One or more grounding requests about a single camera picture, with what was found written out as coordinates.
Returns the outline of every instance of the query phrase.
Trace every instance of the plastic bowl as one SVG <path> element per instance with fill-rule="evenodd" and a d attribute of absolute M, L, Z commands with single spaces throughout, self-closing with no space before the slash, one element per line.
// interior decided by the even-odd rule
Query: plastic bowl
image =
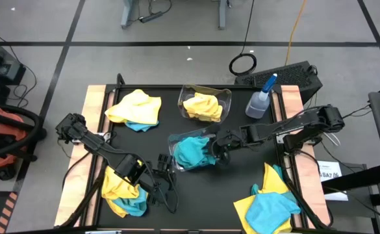
<path fill-rule="evenodd" d="M 207 128 L 198 129 L 198 130 L 191 131 L 188 133 L 183 133 L 183 134 L 172 134 L 172 135 L 170 135 L 168 137 L 168 148 L 170 150 L 170 155 L 172 155 L 172 163 L 173 163 L 174 167 L 176 167 L 176 169 L 178 169 L 178 171 L 180 171 L 180 172 L 185 172 L 187 170 L 191 170 L 191 169 L 200 167 L 200 165 L 199 165 L 199 166 L 193 166 L 191 168 L 184 168 L 180 164 L 177 163 L 177 161 L 175 160 L 173 155 L 174 155 L 175 145 L 178 142 L 184 140 L 187 137 L 209 137 L 209 138 L 212 138 L 215 136 L 216 136 L 215 134 L 207 132 Z"/>
<path fill-rule="evenodd" d="M 203 116 L 201 114 L 191 113 L 191 112 L 190 114 L 197 114 L 198 116 L 201 116 L 202 120 L 196 116 L 190 117 L 190 115 L 188 114 L 189 112 L 184 108 L 183 103 L 184 101 L 190 98 L 193 98 L 196 92 L 200 94 L 213 95 L 217 98 L 218 104 L 223 107 L 222 115 L 220 116 L 220 118 L 212 118 L 210 116 Z M 200 121 L 207 121 L 207 122 L 222 123 L 224 119 L 226 119 L 227 115 L 229 114 L 230 105 L 231 105 L 231 91 L 230 90 L 228 89 L 217 90 L 214 88 L 207 88 L 207 87 L 197 86 L 193 84 L 183 85 L 183 88 L 181 89 L 181 93 L 179 94 L 179 99 L 178 99 L 178 108 L 183 117 L 193 118 L 193 119 L 197 119 Z"/>

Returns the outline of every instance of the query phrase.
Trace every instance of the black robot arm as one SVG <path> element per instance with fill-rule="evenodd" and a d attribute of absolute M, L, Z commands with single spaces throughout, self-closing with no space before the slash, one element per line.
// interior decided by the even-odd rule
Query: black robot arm
<path fill-rule="evenodd" d="M 344 121 L 336 107 L 331 105 L 303 110 L 295 116 L 273 124 L 251 124 L 241 126 L 239 131 L 217 130 L 212 155 L 223 160 L 229 150 L 251 148 L 277 137 L 283 141 L 286 152 L 300 150 L 312 139 L 320 139 L 322 133 L 336 133 L 344 127 Z"/>
<path fill-rule="evenodd" d="M 152 199 L 166 204 L 165 192 L 172 190 L 175 183 L 170 157 L 160 155 L 158 170 L 152 169 L 151 163 L 138 154 L 115 149 L 103 137 L 87 130 L 86 120 L 80 114 L 68 114 L 56 130 L 60 140 L 65 140 L 66 144 L 79 140 L 87 151 L 105 158 L 117 176 L 132 186 L 139 184 Z"/>

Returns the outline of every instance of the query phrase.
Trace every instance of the yellow cloth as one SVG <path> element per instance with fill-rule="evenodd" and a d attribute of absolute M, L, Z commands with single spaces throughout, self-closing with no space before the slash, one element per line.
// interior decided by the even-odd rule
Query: yellow cloth
<path fill-rule="evenodd" d="M 288 187 L 283 183 L 282 179 L 279 177 L 278 173 L 271 167 L 269 164 L 265 163 L 265 175 L 263 177 L 263 187 L 262 190 L 258 191 L 259 193 L 269 193 L 277 192 L 279 194 L 289 192 Z M 246 221 L 246 213 L 250 208 L 250 205 L 253 203 L 256 195 L 244 198 L 242 200 L 234 202 L 234 207 L 236 208 L 237 215 L 239 216 L 240 221 L 244 231 L 247 234 L 257 233 L 253 230 Z M 280 232 L 291 232 L 292 227 L 290 224 L 291 219 L 289 218 L 285 223 L 283 223 L 279 228 L 277 228 L 273 233 Z"/>
<path fill-rule="evenodd" d="M 220 122 L 223 107 L 218 104 L 216 96 L 206 94 L 195 94 L 194 97 L 183 102 L 191 118 L 199 118 L 201 121 Z"/>
<path fill-rule="evenodd" d="M 111 167 L 106 167 L 105 180 L 101 187 L 101 197 L 106 199 L 109 207 L 120 217 L 124 218 L 128 212 L 117 206 L 112 200 L 118 198 L 137 198 L 139 196 L 138 186 L 133 187 L 124 179 L 114 173 Z"/>
<path fill-rule="evenodd" d="M 105 114 L 115 123 L 131 121 L 139 124 L 157 124 L 160 108 L 160 97 L 149 97 L 144 91 L 137 89 L 107 109 Z"/>

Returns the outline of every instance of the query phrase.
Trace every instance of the blue towel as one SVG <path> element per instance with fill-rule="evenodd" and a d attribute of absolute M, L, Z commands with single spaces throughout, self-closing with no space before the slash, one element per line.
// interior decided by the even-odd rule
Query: blue towel
<path fill-rule="evenodd" d="M 132 129 L 133 131 L 148 131 L 151 127 L 154 127 L 159 124 L 159 121 L 157 121 L 157 124 L 143 124 L 143 123 L 135 123 L 131 121 L 127 121 L 125 125 Z"/>
<path fill-rule="evenodd" d="M 276 171 L 276 173 L 278 173 L 279 177 L 283 180 L 282 168 L 278 165 L 273 165 L 272 168 Z"/>
<path fill-rule="evenodd" d="M 117 206 L 127 211 L 132 216 L 142 216 L 146 211 L 146 191 L 139 186 L 139 197 L 118 198 L 112 200 Z"/>
<path fill-rule="evenodd" d="M 252 188 L 250 190 L 250 195 L 259 194 L 258 191 L 259 191 L 259 186 L 257 184 L 254 184 L 254 185 L 252 185 Z M 297 203 L 295 196 L 291 192 L 284 192 L 281 195 L 284 196 L 285 198 L 288 198 L 289 200 Z"/>
<path fill-rule="evenodd" d="M 209 155 L 208 149 L 205 148 L 209 140 L 208 137 L 190 136 L 178 142 L 173 152 L 175 160 L 186 169 L 216 164 L 215 158 Z"/>
<path fill-rule="evenodd" d="M 246 213 L 247 223 L 258 233 L 271 234 L 301 209 L 288 198 L 276 192 L 257 194 Z"/>

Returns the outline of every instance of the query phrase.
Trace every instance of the spray bottle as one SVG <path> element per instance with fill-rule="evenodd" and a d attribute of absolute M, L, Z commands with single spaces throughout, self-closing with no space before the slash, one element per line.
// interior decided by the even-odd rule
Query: spray bottle
<path fill-rule="evenodd" d="M 263 114 L 266 112 L 266 109 L 269 107 L 270 103 L 270 90 L 276 82 L 276 77 L 278 75 L 273 74 L 266 84 L 263 86 L 260 92 L 255 92 L 250 98 L 249 103 L 247 104 L 245 113 L 247 116 L 260 119 L 263 117 Z"/>

